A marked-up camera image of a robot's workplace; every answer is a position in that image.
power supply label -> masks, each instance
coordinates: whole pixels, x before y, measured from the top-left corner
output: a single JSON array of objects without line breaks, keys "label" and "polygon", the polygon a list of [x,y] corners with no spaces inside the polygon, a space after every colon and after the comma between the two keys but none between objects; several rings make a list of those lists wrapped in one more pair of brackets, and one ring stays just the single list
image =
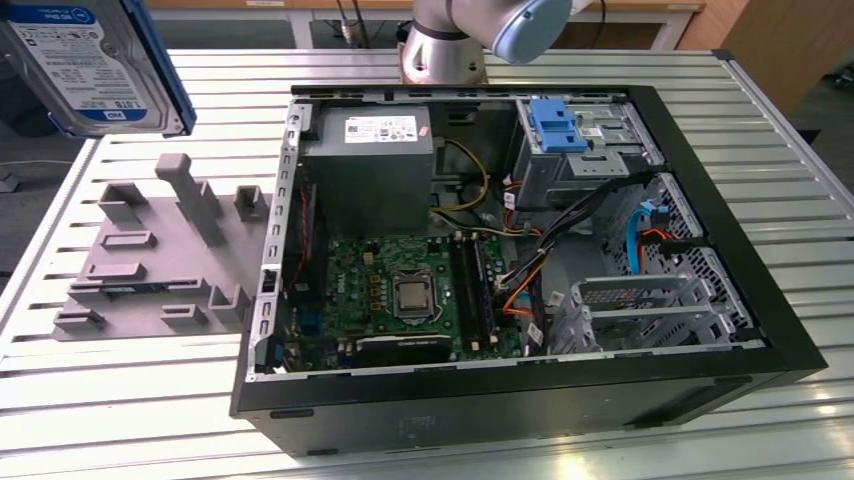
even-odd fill
[{"label": "power supply label", "polygon": [[107,52],[92,11],[84,7],[10,6],[9,26],[65,102],[96,121],[141,120],[148,107],[125,66]]},{"label": "power supply label", "polygon": [[344,143],[417,142],[415,117],[349,117],[344,122]]}]

metal sheet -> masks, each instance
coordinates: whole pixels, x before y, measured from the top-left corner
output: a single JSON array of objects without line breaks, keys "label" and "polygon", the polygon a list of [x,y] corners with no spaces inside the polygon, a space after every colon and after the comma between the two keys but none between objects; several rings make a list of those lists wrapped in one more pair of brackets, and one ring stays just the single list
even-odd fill
[{"label": "metal sheet", "polygon": [[[854,214],[848,197],[736,69],[702,52],[487,58],[492,83],[659,88],[830,368],[680,429],[293,460],[227,415],[236,335],[56,343],[52,319],[103,219],[104,182],[188,151],[216,192],[269,192],[295,83],[396,82],[393,51],[172,52],[199,108],[192,137],[89,142],[10,279],[0,312],[0,476],[193,478],[840,478],[854,475]],[[796,445],[796,448],[780,447]]]}]

hard drive label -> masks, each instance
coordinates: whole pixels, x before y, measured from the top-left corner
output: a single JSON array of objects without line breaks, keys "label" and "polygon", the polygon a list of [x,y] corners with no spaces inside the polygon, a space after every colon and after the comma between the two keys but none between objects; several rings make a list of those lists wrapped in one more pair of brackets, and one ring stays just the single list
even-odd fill
[{"label": "hard drive label", "polygon": [[9,26],[41,65],[65,101],[96,121],[135,121],[147,105],[124,65],[108,52],[104,30],[91,10],[12,6]]}]

yellow wire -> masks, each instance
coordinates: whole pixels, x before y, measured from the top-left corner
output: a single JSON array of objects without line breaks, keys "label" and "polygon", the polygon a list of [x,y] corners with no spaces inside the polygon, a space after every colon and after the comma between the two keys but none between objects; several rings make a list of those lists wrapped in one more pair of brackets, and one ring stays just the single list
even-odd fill
[{"label": "yellow wire", "polygon": [[527,278],[516,287],[516,291],[512,292],[512,295],[510,296],[510,298],[507,299],[507,302],[504,303],[504,307],[502,308],[503,311],[507,311],[510,309],[510,306],[512,305],[512,302],[515,302],[516,297],[522,293],[522,290],[524,290],[524,287],[528,286],[528,283],[531,283],[531,280],[534,280],[534,277],[536,276],[539,271],[543,269],[543,265],[546,265],[546,260],[543,260],[543,262],[536,266],[536,268],[531,271],[531,273],[528,273]]},{"label": "yellow wire", "polygon": [[474,153],[471,153],[471,150],[468,150],[462,143],[459,143],[456,140],[451,140],[450,138],[444,139],[444,143],[450,143],[456,147],[459,147],[459,149],[466,153],[468,158],[471,158],[471,161],[475,162],[475,164],[478,165],[478,168],[480,169],[480,174],[483,175],[483,187],[480,189],[480,195],[478,195],[478,198],[475,198],[468,203],[463,203],[462,205],[451,205],[450,207],[435,207],[429,209],[433,212],[459,212],[460,210],[466,210],[467,208],[474,207],[486,198],[486,194],[490,190],[490,176],[486,173],[486,167],[483,166],[483,162],[480,161],[478,156]]}]

aluminum extrusion table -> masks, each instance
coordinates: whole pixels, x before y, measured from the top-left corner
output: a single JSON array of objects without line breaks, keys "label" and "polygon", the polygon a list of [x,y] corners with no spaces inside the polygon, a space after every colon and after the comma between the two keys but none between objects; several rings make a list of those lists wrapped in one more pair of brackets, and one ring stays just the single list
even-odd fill
[{"label": "aluminum extrusion table", "polygon": [[153,165],[161,152],[183,151],[217,193],[247,182],[268,192],[291,84],[397,78],[393,51],[171,53],[199,110],[192,137],[85,144],[0,297],[0,477],[854,475],[854,201],[738,65],[708,53],[550,53],[523,67],[490,58],[488,75],[492,83],[658,87],[830,363],[798,384],[751,394],[679,429],[295,460],[228,417],[239,335],[51,340],[103,220],[104,182],[133,180],[148,195],[167,194]]}]

